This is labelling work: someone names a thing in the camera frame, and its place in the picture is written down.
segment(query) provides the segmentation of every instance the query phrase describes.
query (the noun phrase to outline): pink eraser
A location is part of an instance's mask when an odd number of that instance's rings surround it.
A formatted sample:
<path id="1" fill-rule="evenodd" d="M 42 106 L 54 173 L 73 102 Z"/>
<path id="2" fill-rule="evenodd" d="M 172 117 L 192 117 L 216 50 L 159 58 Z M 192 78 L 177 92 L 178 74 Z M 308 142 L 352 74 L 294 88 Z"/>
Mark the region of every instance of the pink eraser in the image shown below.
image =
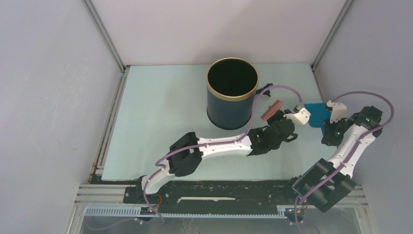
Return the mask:
<path id="1" fill-rule="evenodd" d="M 273 116 L 278 110 L 282 108 L 284 103 L 281 100 L 276 100 L 268 110 L 261 116 L 261 119 L 267 121 L 271 116 Z"/>

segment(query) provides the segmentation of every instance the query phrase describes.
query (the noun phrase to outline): gold rim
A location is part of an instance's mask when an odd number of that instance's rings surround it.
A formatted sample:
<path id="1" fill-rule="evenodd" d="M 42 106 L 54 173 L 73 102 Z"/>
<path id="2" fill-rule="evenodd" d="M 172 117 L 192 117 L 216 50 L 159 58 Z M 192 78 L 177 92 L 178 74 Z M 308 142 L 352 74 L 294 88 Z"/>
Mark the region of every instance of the gold rim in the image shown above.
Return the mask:
<path id="1" fill-rule="evenodd" d="M 218 62 L 220 62 L 220 61 L 222 61 L 222 60 L 227 60 L 227 59 L 237 59 L 237 60 L 241 60 L 241 61 L 244 61 L 244 62 L 248 63 L 252 68 L 254 68 L 255 73 L 257 73 L 257 83 L 255 84 L 254 88 L 253 88 L 251 91 L 249 91 L 248 93 L 243 94 L 243 95 L 241 95 L 241 96 L 227 96 L 227 95 L 223 95 L 223 94 L 221 94 L 221 93 L 218 93 L 215 89 L 213 89 L 213 87 L 211 86 L 211 84 L 209 83 L 209 80 L 208 80 L 209 71 L 211 70 L 211 67 L 214 66 L 216 63 L 218 63 Z M 245 99 L 247 99 L 247 98 L 249 98 L 249 97 L 251 97 L 251 96 L 254 96 L 254 95 L 255 95 L 255 91 L 257 90 L 259 81 L 260 81 L 260 75 L 258 74 L 258 71 L 257 71 L 257 69 L 255 68 L 255 66 L 252 65 L 252 63 L 248 62 L 247 60 L 244 60 L 244 59 L 241 59 L 241 58 L 233 58 L 233 57 L 230 57 L 230 58 L 222 58 L 222 59 L 216 61 L 215 63 L 213 63 L 213 64 L 209 67 L 208 73 L 206 74 L 206 83 L 207 83 L 208 90 L 209 90 L 214 96 L 216 96 L 217 98 L 222 99 L 222 100 L 225 100 L 225 101 L 241 101 L 241 100 L 245 100 Z"/>

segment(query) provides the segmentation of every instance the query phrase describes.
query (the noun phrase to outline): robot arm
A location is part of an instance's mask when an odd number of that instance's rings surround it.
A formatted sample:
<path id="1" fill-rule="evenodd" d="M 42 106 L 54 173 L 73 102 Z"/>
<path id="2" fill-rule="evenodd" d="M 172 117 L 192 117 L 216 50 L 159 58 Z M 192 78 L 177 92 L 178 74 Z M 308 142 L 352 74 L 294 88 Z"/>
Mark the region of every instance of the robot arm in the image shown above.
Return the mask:
<path id="1" fill-rule="evenodd" d="M 291 142 L 297 139 L 294 133 L 295 125 L 304 125 L 308 122 L 310 113 L 305 108 L 300 108 L 296 113 L 289 110 L 278 110 L 267 119 L 268 126 L 251 129 L 241 141 L 243 134 L 225 138 L 198 138 L 194 132 L 185 134 L 169 149 L 174 151 L 190 145 L 206 145 L 191 150 L 185 150 L 164 160 L 162 171 L 153 176 L 142 178 L 142 188 L 146 194 L 155 194 L 168 181 L 175 177 L 192 174 L 202 160 L 220 156 L 254 156 L 276 150 L 282 142 Z M 232 141 L 229 144 L 213 145 L 212 143 Z"/>
<path id="2" fill-rule="evenodd" d="M 360 139 L 367 131 L 380 126 L 382 111 L 374 106 L 364 107 L 349 119 L 345 117 L 345 106 L 341 103 L 340 105 L 336 103 L 336 106 L 339 106 L 339 112 L 334 111 L 333 103 L 327 103 L 327 108 L 336 114 L 332 114 L 332 117 L 325 121 L 325 132 L 321 140 L 323 144 L 328 146 L 337 146 L 336 152 L 328 161 L 320 159 L 293 185 L 293 189 L 301 196 L 306 195 L 311 190 L 314 191 L 307 200 L 322 212 L 332 208 L 354 189 L 356 183 L 351 180 L 354 167 L 366 147 L 382 132 L 382 130 L 378 130 Z M 325 176 L 333 174 L 341 165 L 343 167 L 331 177 L 329 183 L 314 190 Z"/>
<path id="3" fill-rule="evenodd" d="M 322 212 L 337 204 L 356 186 L 356 183 L 351 180 L 354 166 L 366 147 L 381 134 L 381 130 L 368 134 L 363 139 L 359 138 L 367 131 L 380 126 L 382 115 L 382 112 L 373 106 L 364 107 L 361 112 L 354 113 L 350 118 L 346 118 L 346 107 L 342 103 L 328 102 L 327 109 L 332 114 L 330 119 L 324 122 L 325 130 L 321 142 L 328 146 L 336 146 L 337 150 L 328 161 L 322 158 L 302 176 L 292 179 L 295 180 L 292 188 L 303 196 L 313 190 L 325 176 L 331 175 L 344 164 L 340 172 L 331 178 L 331 183 L 317 188 L 307 198 Z M 295 126 L 306 124 L 309 117 L 310 113 L 305 108 L 296 109 L 294 114 L 289 110 L 278 110 L 266 119 L 268 126 L 251 129 L 241 141 L 239 138 L 243 135 L 209 139 L 198 138 L 194 132 L 187 133 L 170 147 L 171 152 L 190 145 L 204 146 L 179 152 L 166 159 L 163 163 L 164 169 L 151 180 L 148 180 L 148 176 L 142 178 L 142 188 L 146 185 L 146 190 L 143 192 L 149 195 L 157 193 L 174 177 L 192 174 L 202 160 L 229 155 L 254 156 L 276 150 L 282 142 L 295 140 L 297 138 L 297 134 L 294 133 Z M 233 143 L 210 145 L 222 141 L 233 141 Z M 356 144 L 360 145 L 352 152 Z"/>

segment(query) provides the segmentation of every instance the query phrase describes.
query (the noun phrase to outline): container opening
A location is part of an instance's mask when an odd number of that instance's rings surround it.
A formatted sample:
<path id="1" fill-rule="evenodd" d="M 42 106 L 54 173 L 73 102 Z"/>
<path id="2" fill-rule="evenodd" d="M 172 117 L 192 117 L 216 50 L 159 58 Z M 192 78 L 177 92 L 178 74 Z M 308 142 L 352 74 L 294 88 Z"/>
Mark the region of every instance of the container opening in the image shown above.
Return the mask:
<path id="1" fill-rule="evenodd" d="M 208 82 L 218 93 L 237 97 L 250 92 L 258 82 L 258 73 L 246 61 L 236 58 L 216 62 L 208 71 Z"/>

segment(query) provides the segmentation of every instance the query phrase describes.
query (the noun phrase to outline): white wall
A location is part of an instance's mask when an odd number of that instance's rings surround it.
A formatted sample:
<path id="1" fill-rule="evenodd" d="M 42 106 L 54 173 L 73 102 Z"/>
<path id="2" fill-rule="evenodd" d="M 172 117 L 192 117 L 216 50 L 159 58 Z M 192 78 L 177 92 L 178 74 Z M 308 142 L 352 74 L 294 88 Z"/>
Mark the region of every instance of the white wall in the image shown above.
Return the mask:
<path id="1" fill-rule="evenodd" d="M 312 63 L 345 0 L 95 0 L 127 65 Z"/>
<path id="2" fill-rule="evenodd" d="M 413 1 L 357 0 L 319 68 L 327 98 L 353 90 L 380 93 L 393 102 L 393 123 L 356 166 L 380 233 L 410 234 L 413 229 Z M 343 98 L 351 111 L 375 105 L 363 95 Z"/>
<path id="3" fill-rule="evenodd" d="M 0 233 L 63 233 L 120 72 L 81 0 L 2 0 L 0 37 Z"/>

